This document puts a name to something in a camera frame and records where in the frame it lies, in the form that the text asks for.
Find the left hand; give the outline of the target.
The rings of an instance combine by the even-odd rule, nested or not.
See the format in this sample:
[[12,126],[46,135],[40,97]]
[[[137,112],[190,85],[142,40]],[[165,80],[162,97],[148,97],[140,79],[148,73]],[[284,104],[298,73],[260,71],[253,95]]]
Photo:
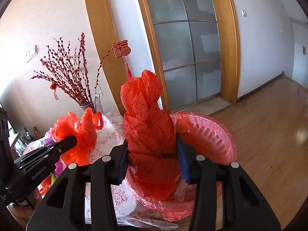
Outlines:
[[42,196],[39,192],[39,189],[35,189],[33,191],[34,199],[35,199],[35,205],[33,209],[31,207],[25,207],[21,205],[17,205],[14,203],[11,203],[7,208],[10,211],[11,215],[14,217],[14,219],[23,227],[25,228],[28,221],[32,217],[34,211],[37,209],[39,204],[42,201]]

